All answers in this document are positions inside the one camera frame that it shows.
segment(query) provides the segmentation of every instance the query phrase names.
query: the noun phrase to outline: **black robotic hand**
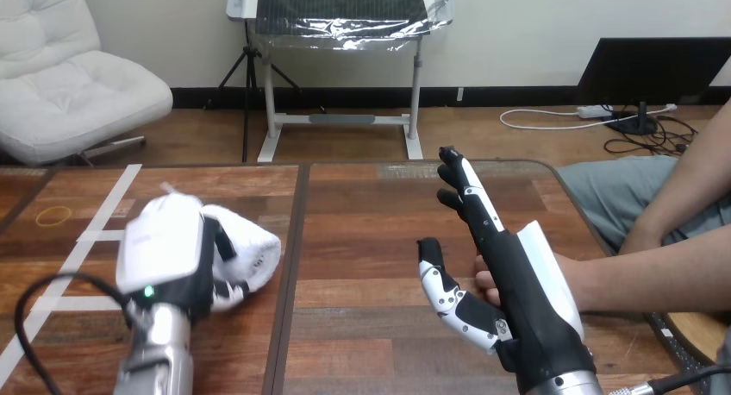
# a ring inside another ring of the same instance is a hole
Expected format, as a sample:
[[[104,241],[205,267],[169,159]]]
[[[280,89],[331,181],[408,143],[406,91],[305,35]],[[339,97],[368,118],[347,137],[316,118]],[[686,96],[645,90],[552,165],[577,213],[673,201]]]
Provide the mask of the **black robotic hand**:
[[[442,320],[515,373],[524,393],[601,393],[571,292],[537,222],[517,235],[500,221],[477,174],[459,152],[440,149],[440,177],[454,191],[437,198],[467,223],[490,268],[501,307],[460,290],[434,238],[419,241],[419,273]]]

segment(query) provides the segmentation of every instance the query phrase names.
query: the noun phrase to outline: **chair leg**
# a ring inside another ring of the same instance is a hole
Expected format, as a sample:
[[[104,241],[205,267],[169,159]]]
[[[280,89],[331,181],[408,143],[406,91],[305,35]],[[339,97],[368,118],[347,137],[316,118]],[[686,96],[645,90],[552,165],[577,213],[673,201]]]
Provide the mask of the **chair leg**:
[[[122,139],[121,141],[113,141],[113,142],[110,142],[101,147],[94,147],[92,149],[87,149],[85,151],[78,153],[78,155],[82,159],[84,159],[85,161],[88,162],[89,159],[95,158],[99,155],[108,154],[110,152],[115,152],[119,149],[128,147],[130,145],[145,146],[145,143],[147,143],[147,141],[145,140],[144,136],[136,136],[134,138]]]

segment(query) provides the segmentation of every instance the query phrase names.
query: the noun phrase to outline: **monitor stand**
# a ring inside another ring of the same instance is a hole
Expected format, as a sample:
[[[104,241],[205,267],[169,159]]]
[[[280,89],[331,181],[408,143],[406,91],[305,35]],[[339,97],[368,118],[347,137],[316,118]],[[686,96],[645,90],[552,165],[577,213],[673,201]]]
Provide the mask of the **monitor stand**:
[[[615,113],[612,116],[607,116],[603,120],[605,122],[614,119],[621,119],[627,116],[634,116],[634,113]],[[627,119],[621,122],[607,123],[607,128],[616,130],[627,135],[650,135],[658,130],[658,122],[647,115],[647,102],[640,102],[637,105],[637,117],[634,119]]]

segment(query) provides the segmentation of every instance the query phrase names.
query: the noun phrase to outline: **white tape line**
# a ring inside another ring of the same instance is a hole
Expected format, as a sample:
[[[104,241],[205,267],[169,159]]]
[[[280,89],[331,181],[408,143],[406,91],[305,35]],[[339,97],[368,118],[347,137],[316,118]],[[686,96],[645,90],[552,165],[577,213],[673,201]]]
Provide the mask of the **white tape line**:
[[[112,216],[117,205],[119,205],[119,202],[122,201],[122,197],[124,197],[127,189],[130,185],[132,185],[132,181],[134,181],[134,177],[137,176],[140,168],[142,168],[142,165],[127,166],[127,169],[124,170],[122,176],[116,181],[112,191],[110,191],[109,195],[107,195],[102,206],[100,206],[99,210],[97,210],[94,218],[91,219],[86,231],[90,231],[92,233],[96,232],[98,234],[104,229],[104,226]],[[94,237],[94,234],[91,234],[90,238],[94,238],[96,240],[97,237]],[[66,258],[66,262],[64,262],[64,265],[61,266],[60,271],[77,271],[78,268],[81,267],[81,264],[84,263],[84,259],[89,253],[89,250],[91,250],[92,245],[94,245],[94,242],[91,240],[77,242],[68,258]],[[61,297],[69,283],[71,283],[70,279],[54,281],[48,288],[46,288],[46,291],[43,292],[39,300],[42,298]],[[32,342],[35,336],[38,335],[41,327],[43,327],[43,323],[46,319],[48,319],[48,315],[51,314],[48,310],[37,310],[35,307],[37,304],[38,301],[36,301],[36,304],[33,305],[33,309],[31,309],[28,317],[26,317],[25,322],[23,323],[23,327],[26,330],[26,335],[28,335],[28,340],[30,342]],[[2,388],[5,385],[5,382],[8,381],[10,374],[13,373],[13,370],[16,368],[18,362],[22,358],[22,355],[22,348],[18,341],[18,336],[16,335],[5,348],[3,354],[0,354],[0,388]]]
[[[83,296],[60,298],[38,298],[34,311],[109,311],[120,310],[113,298],[108,296]]]
[[[85,231],[76,241],[121,241],[124,236],[123,229],[105,229],[102,231]]]

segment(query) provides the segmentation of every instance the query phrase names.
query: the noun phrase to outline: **person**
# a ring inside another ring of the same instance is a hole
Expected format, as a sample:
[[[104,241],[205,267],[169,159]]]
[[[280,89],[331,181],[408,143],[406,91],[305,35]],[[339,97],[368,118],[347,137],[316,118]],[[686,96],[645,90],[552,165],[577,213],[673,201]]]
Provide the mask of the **person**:
[[[591,224],[617,256],[557,255],[581,311],[731,310],[731,100],[677,160],[627,157],[559,169]],[[499,304],[480,257],[477,284]],[[719,350],[731,363],[731,332]],[[711,393],[731,393],[716,375]]]

